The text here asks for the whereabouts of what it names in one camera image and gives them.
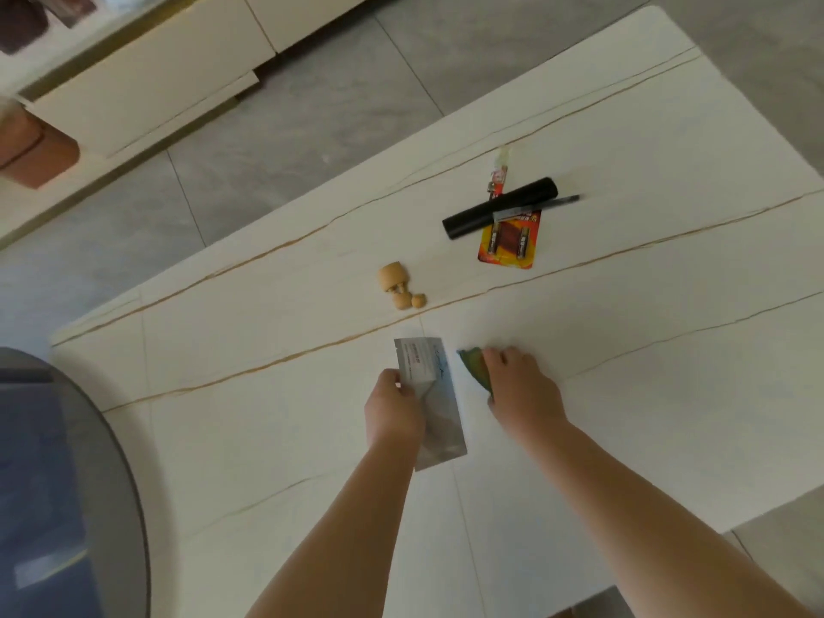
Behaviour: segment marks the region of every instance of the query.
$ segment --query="gray tile floor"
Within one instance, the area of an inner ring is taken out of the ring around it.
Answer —
[[[0,344],[45,356],[59,326],[650,3],[824,173],[824,0],[377,0],[238,108],[0,250]],[[824,489],[738,530],[819,612],[822,522]]]

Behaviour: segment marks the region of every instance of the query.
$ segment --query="green sponge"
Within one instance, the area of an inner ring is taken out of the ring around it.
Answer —
[[[489,380],[489,369],[486,367],[484,361],[484,353],[480,347],[472,349],[462,349],[458,352],[460,361],[467,367],[470,375],[475,377],[475,381],[484,386],[484,388],[492,394],[492,382]]]

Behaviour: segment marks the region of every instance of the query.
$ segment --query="forearm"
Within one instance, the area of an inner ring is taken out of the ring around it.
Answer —
[[[528,447],[592,533],[637,618],[809,618],[673,499],[567,424]]]
[[[247,618],[378,618],[415,454],[376,442]]]

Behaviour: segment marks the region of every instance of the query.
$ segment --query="small wooden ball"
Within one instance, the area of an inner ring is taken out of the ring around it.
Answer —
[[[408,310],[412,307],[412,295],[408,292],[396,292],[392,295],[392,303],[398,310]]]
[[[400,262],[393,262],[377,272],[377,281],[381,285],[381,290],[388,292],[397,286],[405,287],[409,282],[409,274]]]

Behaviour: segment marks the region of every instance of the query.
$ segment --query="black tube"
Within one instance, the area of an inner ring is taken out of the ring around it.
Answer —
[[[558,187],[552,178],[537,179],[529,185],[504,193],[489,202],[480,203],[443,220],[443,229],[454,240],[470,232],[492,225],[492,215],[500,210],[531,206],[546,199],[558,197]]]

